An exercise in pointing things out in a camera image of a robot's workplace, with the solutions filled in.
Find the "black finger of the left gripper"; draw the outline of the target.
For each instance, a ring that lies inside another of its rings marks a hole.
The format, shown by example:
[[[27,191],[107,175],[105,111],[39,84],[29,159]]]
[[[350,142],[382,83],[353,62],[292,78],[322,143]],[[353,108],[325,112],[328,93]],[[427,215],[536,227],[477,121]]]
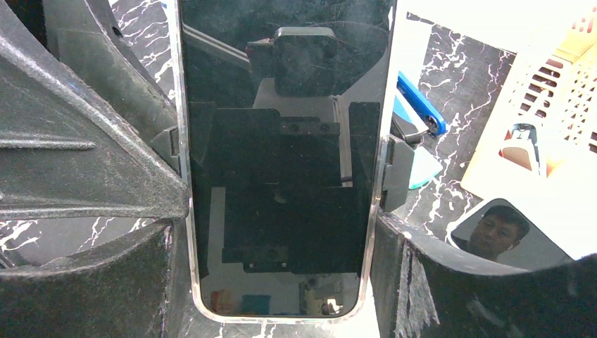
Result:
[[[183,218],[177,112],[107,1],[1,2],[1,218]]]

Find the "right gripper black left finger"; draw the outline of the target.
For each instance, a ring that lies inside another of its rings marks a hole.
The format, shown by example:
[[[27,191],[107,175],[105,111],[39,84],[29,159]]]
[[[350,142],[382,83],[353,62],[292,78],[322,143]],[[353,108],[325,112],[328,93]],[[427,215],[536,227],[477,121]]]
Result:
[[[39,267],[1,272],[2,337],[177,337],[187,231],[161,220]]]

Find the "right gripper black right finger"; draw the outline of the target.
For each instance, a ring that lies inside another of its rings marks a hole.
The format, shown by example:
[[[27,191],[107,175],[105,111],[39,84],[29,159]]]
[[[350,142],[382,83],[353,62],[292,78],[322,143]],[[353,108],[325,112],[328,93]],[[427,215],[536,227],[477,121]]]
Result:
[[[596,256],[527,271],[379,212],[370,272],[382,337],[595,337]]]

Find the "black phone stand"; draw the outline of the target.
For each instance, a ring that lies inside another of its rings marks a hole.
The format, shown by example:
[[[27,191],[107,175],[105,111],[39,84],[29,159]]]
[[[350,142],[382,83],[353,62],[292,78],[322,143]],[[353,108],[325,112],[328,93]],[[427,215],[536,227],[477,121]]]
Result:
[[[180,174],[177,126],[159,132],[149,146],[177,173]],[[406,202],[410,169],[414,151],[402,139],[388,135],[387,156],[384,164],[382,194],[379,207],[385,212],[395,211]]]

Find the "clear-case phone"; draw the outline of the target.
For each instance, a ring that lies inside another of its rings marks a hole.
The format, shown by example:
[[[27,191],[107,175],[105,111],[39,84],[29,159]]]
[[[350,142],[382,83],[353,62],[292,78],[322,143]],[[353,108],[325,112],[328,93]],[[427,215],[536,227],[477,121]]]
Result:
[[[191,291],[221,322],[367,294],[395,1],[174,1]]]

